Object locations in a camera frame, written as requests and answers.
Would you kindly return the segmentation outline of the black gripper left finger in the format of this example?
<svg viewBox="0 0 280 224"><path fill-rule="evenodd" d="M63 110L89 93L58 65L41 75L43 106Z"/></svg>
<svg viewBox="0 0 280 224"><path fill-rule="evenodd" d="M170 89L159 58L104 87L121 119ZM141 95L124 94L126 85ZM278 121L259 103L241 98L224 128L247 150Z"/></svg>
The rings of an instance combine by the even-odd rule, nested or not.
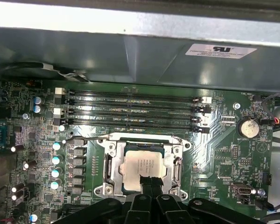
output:
<svg viewBox="0 0 280 224"><path fill-rule="evenodd" d="M55 224L148 224L151 219L151 177L140 177L140 194L122 203L106 198L73 214L60 218Z"/></svg>

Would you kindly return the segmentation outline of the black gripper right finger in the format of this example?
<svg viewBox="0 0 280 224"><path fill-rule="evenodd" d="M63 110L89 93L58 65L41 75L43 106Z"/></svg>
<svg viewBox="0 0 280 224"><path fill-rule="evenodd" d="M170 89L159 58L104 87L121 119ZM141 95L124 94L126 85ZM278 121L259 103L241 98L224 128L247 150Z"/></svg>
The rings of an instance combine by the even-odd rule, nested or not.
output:
<svg viewBox="0 0 280 224"><path fill-rule="evenodd" d="M184 205L168 194L162 194L163 181L153 177L156 202L167 224L258 224L259 220L236 212L217 203L194 198Z"/></svg>

